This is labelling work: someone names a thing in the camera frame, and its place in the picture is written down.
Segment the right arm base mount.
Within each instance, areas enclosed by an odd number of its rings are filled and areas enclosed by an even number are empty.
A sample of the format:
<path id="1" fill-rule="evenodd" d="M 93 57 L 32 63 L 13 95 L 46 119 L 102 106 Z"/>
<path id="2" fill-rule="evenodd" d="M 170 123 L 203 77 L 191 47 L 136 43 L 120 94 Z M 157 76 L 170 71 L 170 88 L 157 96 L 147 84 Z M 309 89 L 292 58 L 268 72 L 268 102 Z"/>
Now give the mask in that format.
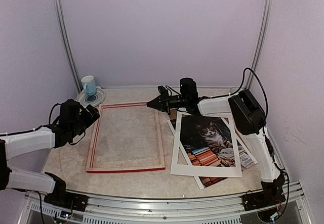
<path id="1" fill-rule="evenodd" d="M 285 202 L 286 198 L 282 189 L 284 183 L 285 176 L 282 173 L 271 183 L 261 181 L 262 191 L 247 191 L 242 196 L 244 210 L 250 211 Z"/>

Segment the white photo mat board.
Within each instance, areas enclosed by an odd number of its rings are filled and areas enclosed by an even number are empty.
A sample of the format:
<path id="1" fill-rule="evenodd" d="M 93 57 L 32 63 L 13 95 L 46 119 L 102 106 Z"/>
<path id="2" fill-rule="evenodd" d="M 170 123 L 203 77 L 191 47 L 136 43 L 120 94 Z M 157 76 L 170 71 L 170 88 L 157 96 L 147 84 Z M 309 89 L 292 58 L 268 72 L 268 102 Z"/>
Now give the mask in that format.
<path id="1" fill-rule="evenodd" d="M 180 143 L 180 133 L 181 133 L 181 120 L 182 115 L 189 115 L 184 112 L 177 112 L 176 119 L 176 129 L 174 134 L 174 143 L 173 143 L 173 155 L 171 163 L 171 172 L 170 174 L 175 175 L 187 175 L 187 176 L 206 176 L 206 177 L 242 177 L 242 170 L 240 167 L 239 153 L 237 142 L 235 138 L 235 127 L 232 115 L 230 113 L 218 113 L 207 116 L 193 116 L 194 118 L 199 117 L 227 117 L 229 119 L 230 130 L 232 134 L 232 143 L 235 154 L 235 164 L 236 167 L 233 168 L 217 168 L 210 166 L 190 166 L 185 164 L 178 164 L 178 150 Z"/>

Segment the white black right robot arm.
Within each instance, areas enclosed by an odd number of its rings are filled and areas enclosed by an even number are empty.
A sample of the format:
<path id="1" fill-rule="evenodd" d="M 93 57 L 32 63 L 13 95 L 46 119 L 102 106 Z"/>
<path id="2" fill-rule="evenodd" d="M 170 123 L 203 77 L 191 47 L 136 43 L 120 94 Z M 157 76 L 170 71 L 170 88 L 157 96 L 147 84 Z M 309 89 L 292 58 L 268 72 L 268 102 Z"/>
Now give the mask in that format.
<path id="1" fill-rule="evenodd" d="M 259 202 L 269 206 L 278 198 L 278 191 L 289 177 L 275 162 L 266 126 L 268 109 L 262 109 L 248 89 L 239 87 L 226 95 L 200 97 L 196 82 L 186 77 L 180 79 L 180 92 L 177 95 L 171 96 L 166 86 L 159 86 L 158 91 L 159 96 L 149 101 L 147 107 L 166 113 L 170 113 L 171 109 L 185 108 L 191 115 L 231 113 L 236 129 L 252 143 L 259 162 L 263 189 Z"/>

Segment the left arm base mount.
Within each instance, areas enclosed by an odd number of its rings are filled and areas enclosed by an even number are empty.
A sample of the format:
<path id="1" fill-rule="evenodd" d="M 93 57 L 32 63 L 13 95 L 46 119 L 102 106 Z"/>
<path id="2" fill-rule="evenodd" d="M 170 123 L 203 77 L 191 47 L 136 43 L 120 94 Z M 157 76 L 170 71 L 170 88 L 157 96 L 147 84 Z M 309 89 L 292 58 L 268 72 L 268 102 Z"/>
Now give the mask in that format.
<path id="1" fill-rule="evenodd" d="M 70 209 L 71 211 L 85 212 L 89 196 L 68 192 L 64 180 L 49 172 L 45 172 L 45 174 L 50 176 L 55 182 L 53 192 L 46 194 L 44 197 L 46 203 Z"/>

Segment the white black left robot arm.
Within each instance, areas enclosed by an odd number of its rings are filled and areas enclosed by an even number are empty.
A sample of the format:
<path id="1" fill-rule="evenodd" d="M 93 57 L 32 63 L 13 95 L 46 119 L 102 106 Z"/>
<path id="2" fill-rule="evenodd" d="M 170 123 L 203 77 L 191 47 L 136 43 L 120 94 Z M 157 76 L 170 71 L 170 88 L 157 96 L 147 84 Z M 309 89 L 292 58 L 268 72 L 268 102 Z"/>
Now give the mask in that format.
<path id="1" fill-rule="evenodd" d="M 73 99 L 58 106 L 59 116 L 55 120 L 49 120 L 48 124 L 1 135 L 1 190 L 17 189 L 50 194 L 60 206 L 66 206 L 71 201 L 70 193 L 64 190 L 65 181 L 55 175 L 8 166 L 9 160 L 20 155 L 44 149 L 57 149 L 67 144 L 76 145 L 74 138 L 84 135 L 100 117 L 97 108 L 92 105 L 84 107 Z"/>

